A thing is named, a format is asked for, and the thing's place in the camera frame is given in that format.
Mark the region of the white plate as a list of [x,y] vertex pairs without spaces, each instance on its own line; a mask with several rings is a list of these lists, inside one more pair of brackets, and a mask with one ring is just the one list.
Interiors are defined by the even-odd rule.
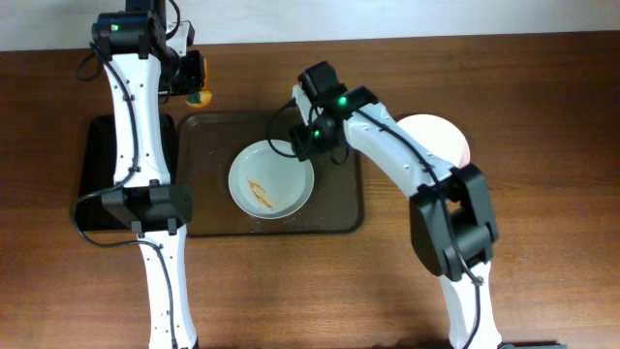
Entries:
[[464,134],[450,121],[433,114],[412,114],[397,124],[423,147],[458,168],[471,162]]

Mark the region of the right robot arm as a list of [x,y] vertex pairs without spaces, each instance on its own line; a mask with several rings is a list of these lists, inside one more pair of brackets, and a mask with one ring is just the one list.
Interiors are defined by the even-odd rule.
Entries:
[[473,164],[459,168],[427,150],[371,90],[347,88],[325,61],[298,76],[292,97],[302,117],[290,131],[298,160],[347,145],[374,162],[408,199],[412,246],[440,281],[450,345],[500,347],[489,291],[499,232],[481,170]]

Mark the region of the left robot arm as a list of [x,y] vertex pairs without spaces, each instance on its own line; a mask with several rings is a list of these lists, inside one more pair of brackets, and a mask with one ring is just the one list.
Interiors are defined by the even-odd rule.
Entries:
[[166,1],[128,1],[92,26],[94,53],[108,75],[116,141],[113,185],[98,192],[134,234],[146,272],[151,348],[196,348],[185,273],[192,195],[171,174],[159,111],[162,95],[206,91],[203,56],[188,21],[167,19]]

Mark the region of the grey-white plate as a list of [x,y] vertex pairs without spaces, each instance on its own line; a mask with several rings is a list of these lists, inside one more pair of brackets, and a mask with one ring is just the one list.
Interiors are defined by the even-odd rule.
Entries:
[[258,141],[233,159],[228,187],[236,205],[249,215],[275,220],[290,216],[309,200],[315,172],[309,160],[292,155],[289,142]]

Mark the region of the green and orange sponge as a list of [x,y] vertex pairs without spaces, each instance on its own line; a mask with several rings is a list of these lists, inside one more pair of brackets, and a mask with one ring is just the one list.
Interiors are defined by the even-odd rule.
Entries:
[[186,99],[186,104],[196,109],[207,107],[212,100],[212,93],[208,90],[208,63],[205,58],[202,60],[202,66],[204,72],[202,88],[200,91],[190,94]]

